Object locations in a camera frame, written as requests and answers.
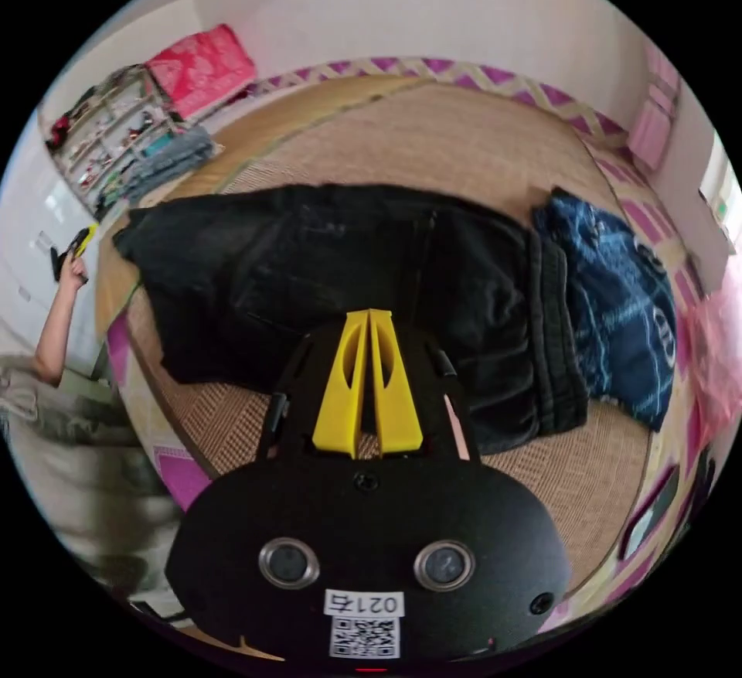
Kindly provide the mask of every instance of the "blue patterned cloth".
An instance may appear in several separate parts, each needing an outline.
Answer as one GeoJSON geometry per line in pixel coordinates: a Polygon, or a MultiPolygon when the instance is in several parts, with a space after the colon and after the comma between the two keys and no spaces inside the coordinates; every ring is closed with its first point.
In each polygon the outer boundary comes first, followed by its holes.
{"type": "Polygon", "coordinates": [[[659,431],[677,336],[664,266],[626,222],[562,189],[533,211],[533,223],[567,255],[567,303],[588,393],[659,431]]]}

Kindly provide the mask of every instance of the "folded clothes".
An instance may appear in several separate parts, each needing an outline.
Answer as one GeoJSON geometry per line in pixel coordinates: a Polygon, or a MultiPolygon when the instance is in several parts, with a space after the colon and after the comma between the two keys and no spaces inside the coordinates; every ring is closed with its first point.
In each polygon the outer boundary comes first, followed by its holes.
{"type": "Polygon", "coordinates": [[[117,197],[136,206],[151,191],[199,168],[213,155],[214,144],[209,132],[200,126],[192,127],[176,136],[156,155],[134,163],[124,175],[117,197]]]}
{"type": "Polygon", "coordinates": [[[567,301],[590,396],[621,405],[659,431],[677,335],[662,262],[626,222],[562,189],[533,211],[533,222],[567,255],[567,301]]]}
{"type": "Polygon", "coordinates": [[[117,233],[180,383],[270,393],[301,337],[353,310],[434,335],[482,453],[569,431],[587,391],[563,251],[506,216],[401,186],[283,186],[132,210],[117,233]]]}

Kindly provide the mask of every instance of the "yellow handheld device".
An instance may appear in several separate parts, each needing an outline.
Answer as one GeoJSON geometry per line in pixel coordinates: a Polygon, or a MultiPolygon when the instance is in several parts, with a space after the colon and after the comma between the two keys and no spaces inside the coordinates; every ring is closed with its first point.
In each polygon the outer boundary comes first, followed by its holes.
{"type": "MultiPolygon", "coordinates": [[[[54,281],[59,282],[60,276],[62,275],[62,266],[64,265],[68,253],[72,253],[73,257],[79,258],[85,252],[89,242],[95,236],[97,229],[97,224],[91,224],[88,227],[84,227],[77,233],[77,235],[75,235],[74,240],[67,246],[67,249],[63,253],[60,253],[55,247],[49,249],[54,281]]],[[[86,284],[87,278],[83,278],[83,282],[86,284]]]]}

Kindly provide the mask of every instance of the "pink cloth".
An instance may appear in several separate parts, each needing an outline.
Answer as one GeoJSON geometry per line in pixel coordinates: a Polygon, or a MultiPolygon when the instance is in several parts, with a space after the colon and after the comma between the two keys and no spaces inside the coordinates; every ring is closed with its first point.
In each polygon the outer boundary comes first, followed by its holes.
{"type": "Polygon", "coordinates": [[[255,64],[226,24],[191,34],[146,63],[187,120],[197,120],[255,80],[255,64]]]}
{"type": "Polygon", "coordinates": [[[636,161],[655,171],[662,162],[675,117],[680,75],[659,49],[646,42],[649,89],[639,116],[628,136],[628,148],[636,161]]]}
{"type": "Polygon", "coordinates": [[[742,256],[727,262],[722,287],[689,313],[701,445],[742,411],[742,256]]]}

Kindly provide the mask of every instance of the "hand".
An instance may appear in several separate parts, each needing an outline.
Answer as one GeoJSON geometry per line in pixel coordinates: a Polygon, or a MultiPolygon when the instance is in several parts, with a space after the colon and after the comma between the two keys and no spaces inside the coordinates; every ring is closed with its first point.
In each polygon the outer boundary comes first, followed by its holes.
{"type": "Polygon", "coordinates": [[[75,258],[70,250],[62,263],[60,273],[60,288],[77,293],[77,290],[87,282],[87,269],[82,258],[75,258]]]}

